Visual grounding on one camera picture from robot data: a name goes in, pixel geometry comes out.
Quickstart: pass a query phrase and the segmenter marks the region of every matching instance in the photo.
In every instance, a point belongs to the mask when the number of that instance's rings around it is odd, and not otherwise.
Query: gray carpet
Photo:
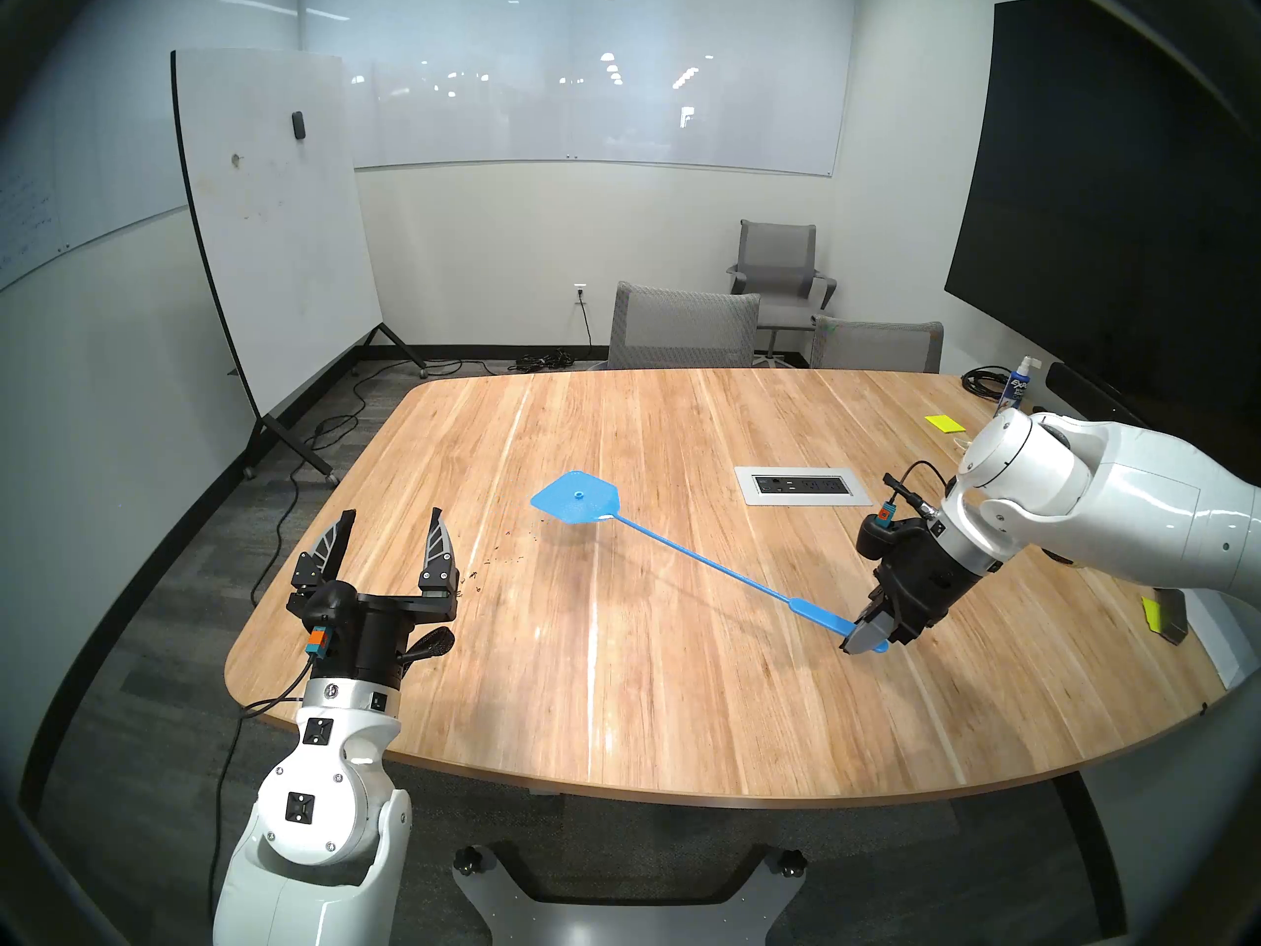
[[[361,363],[362,375],[380,363]],[[502,370],[503,363],[491,363]],[[463,375],[482,375],[465,366]],[[299,424],[347,412],[344,377]],[[411,366],[367,383],[359,426],[324,450],[344,472],[402,396]],[[39,826],[134,943],[204,943],[214,781],[235,705],[223,661],[288,506],[293,454],[277,447],[242,482],[132,619],[66,735]],[[304,468],[285,552],[329,494]],[[216,887],[262,776],[294,744],[246,723],[223,791]],[[415,826],[395,943],[489,943],[449,875],[453,853],[488,844],[528,893],[550,898],[724,897],[750,850],[799,848],[807,880],[770,932],[782,943],[1076,943],[1098,938],[1081,851],[1052,783],[931,803],[830,811],[668,807],[527,791],[391,763]]]

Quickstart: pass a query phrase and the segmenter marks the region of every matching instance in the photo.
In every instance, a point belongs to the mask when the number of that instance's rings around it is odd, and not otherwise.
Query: baseboard
[[[599,361],[609,357],[608,346],[409,346],[412,352],[427,362],[443,359],[474,358],[474,359],[518,359],[523,356],[542,356],[555,352],[557,348],[567,352],[576,359]],[[406,358],[404,351],[395,344],[366,346],[361,358]]]
[[[342,378],[358,361],[362,348],[352,348],[335,363],[328,367],[315,382],[306,387],[303,394],[294,400],[276,420],[284,426],[293,426]],[[153,593],[154,587],[166,575],[166,570],[174,565],[188,544],[214,515],[216,510],[227,501],[228,496],[242,481],[242,472],[246,467],[253,467],[272,447],[280,443],[280,438],[267,429],[253,434],[242,450],[223,473],[221,473],[211,486],[202,492],[200,497],[193,502],[179,521],[171,527],[158,547],[149,555],[140,570],[131,578],[131,581],[122,589],[122,593],[113,600],[105,617],[92,631],[83,647],[79,648],[74,662],[71,665],[62,684],[57,687],[57,694],[44,713],[39,723],[39,730],[26,754],[26,766],[23,769],[21,783],[18,788],[18,805],[32,820],[39,814],[39,805],[44,797],[44,787],[48,785],[48,774],[53,769],[57,759],[57,750],[61,749],[66,732],[69,729],[71,719],[78,710],[83,696],[87,694],[101,670],[105,658],[119,642],[136,610],[140,609],[145,599]]]
[[[1110,940],[1126,932],[1125,897],[1121,894],[1121,877],[1116,872],[1112,848],[1095,810],[1090,790],[1081,773],[1064,773],[1054,780],[1059,802],[1077,838],[1086,865],[1086,878],[1095,897],[1095,913],[1100,923],[1100,938]]]

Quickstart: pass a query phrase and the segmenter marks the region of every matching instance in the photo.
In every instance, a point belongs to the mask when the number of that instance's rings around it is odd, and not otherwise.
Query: black monitor
[[[1261,149],[1090,0],[995,6],[946,290],[1261,484]]]

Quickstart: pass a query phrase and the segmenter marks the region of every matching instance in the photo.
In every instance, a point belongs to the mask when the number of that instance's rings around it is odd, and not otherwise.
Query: whiteboard stand
[[[188,212],[236,375],[253,410],[245,474],[270,430],[327,460],[271,414],[383,323],[354,183],[342,61],[295,50],[171,50]],[[362,346],[356,344],[364,337]]]
[[[219,319],[222,320],[222,318],[223,318],[223,313],[221,312],[219,313]],[[391,342],[393,342],[402,351],[402,353],[407,358],[410,358],[412,362],[416,363],[416,366],[420,367],[420,378],[421,380],[429,378],[429,371],[425,368],[425,362],[415,352],[412,352],[411,351],[411,346],[409,346],[406,342],[404,342],[401,338],[398,338],[398,336],[396,336],[390,329],[390,325],[387,325],[385,322],[382,322],[376,328],[373,328],[371,332],[368,332],[368,337],[366,339],[363,339],[363,342],[357,348],[354,348],[352,351],[358,352],[358,351],[366,348],[367,346],[371,346],[372,344],[372,338],[373,338],[373,336],[376,336],[377,332],[380,332],[386,338],[388,338]],[[227,327],[226,323],[223,325],[223,334],[227,337],[227,339],[228,339],[228,347],[231,348],[232,347],[232,333],[228,332],[228,327]],[[236,359],[236,349],[235,348],[232,349],[232,358]],[[298,457],[300,457],[303,460],[305,460],[308,464],[310,464],[313,468],[315,468],[320,474],[323,474],[324,476],[324,481],[327,481],[334,488],[338,484],[340,484],[342,479],[337,476],[337,472],[333,470],[333,467],[327,460],[324,460],[324,458],[322,458],[319,454],[317,454],[305,440],[303,440],[300,436],[298,436],[298,434],[295,434],[293,430],[290,430],[288,426],[285,426],[282,423],[280,423],[280,420],[277,420],[271,414],[260,414],[259,412],[259,407],[255,406],[255,402],[253,402],[253,394],[250,392],[250,383],[246,382],[245,373],[241,371],[241,363],[240,362],[237,362],[236,375],[241,380],[241,385],[245,387],[245,395],[250,400],[250,406],[253,407],[253,430],[250,431],[250,440],[245,445],[245,462],[246,463],[245,463],[245,467],[241,468],[241,473],[245,476],[246,481],[253,481],[253,477],[255,477],[255,469],[253,469],[253,465],[255,465],[255,454],[259,453],[256,450],[256,447],[259,444],[259,440],[262,438],[262,431],[264,430],[271,430],[271,433],[274,433],[276,436],[280,438],[281,443],[284,443],[285,447],[288,447],[290,450],[293,450],[295,454],[298,454]]]

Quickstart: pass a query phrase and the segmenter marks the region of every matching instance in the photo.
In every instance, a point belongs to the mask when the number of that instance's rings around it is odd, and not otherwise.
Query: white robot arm
[[[262,781],[214,913],[216,946],[385,946],[411,832],[411,800],[381,764],[398,734],[398,687],[414,661],[450,651],[448,627],[410,648],[417,623],[454,621],[459,570],[434,508],[419,595],[376,597],[337,579],[353,510],[294,570],[289,610],[314,657],[298,745]],[[376,851],[358,884],[327,865]]]
[[[842,645],[905,643],[1026,545],[1113,576],[1261,607],[1258,489],[1184,440],[1125,424],[1005,410],[976,435],[942,507],[868,516],[857,550],[880,585]],[[968,488],[985,499],[965,501]]]

